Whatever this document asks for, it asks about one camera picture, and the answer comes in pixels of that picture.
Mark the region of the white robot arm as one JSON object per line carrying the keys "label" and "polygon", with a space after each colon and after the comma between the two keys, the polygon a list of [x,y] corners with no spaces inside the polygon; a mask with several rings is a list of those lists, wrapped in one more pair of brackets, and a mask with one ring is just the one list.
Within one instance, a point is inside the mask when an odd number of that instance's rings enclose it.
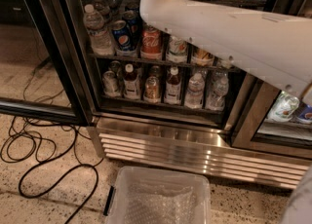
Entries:
{"label": "white robot arm", "polygon": [[257,96],[234,138],[236,148],[269,154],[275,144],[253,147],[251,140],[279,91],[312,103],[312,20],[192,0],[140,0],[149,25],[173,34],[232,65],[255,80]]}

